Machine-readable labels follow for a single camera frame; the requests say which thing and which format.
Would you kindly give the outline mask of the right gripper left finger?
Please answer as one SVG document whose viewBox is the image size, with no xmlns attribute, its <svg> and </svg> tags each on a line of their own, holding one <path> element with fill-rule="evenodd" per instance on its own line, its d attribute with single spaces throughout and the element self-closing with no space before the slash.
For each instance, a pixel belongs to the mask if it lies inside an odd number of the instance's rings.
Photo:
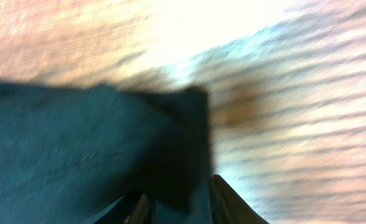
<svg viewBox="0 0 366 224">
<path fill-rule="evenodd" d="M 95 224 L 152 224 L 154 203 L 142 193 L 123 195 Z"/>
</svg>

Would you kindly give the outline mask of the black t-shirt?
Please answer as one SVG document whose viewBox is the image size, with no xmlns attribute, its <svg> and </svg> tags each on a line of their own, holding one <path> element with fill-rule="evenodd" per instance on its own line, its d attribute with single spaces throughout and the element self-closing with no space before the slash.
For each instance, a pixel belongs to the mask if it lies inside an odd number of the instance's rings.
<svg viewBox="0 0 366 224">
<path fill-rule="evenodd" d="M 210 223 L 208 96 L 0 82 L 0 223 L 93 223 L 125 194 Z"/>
</svg>

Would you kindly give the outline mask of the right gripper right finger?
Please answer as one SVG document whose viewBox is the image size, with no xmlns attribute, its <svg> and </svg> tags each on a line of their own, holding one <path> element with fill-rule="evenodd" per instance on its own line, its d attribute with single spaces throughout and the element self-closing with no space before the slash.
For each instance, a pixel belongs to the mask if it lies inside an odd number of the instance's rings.
<svg viewBox="0 0 366 224">
<path fill-rule="evenodd" d="M 209 196 L 213 224 L 268 224 L 220 175 L 210 178 Z"/>
</svg>

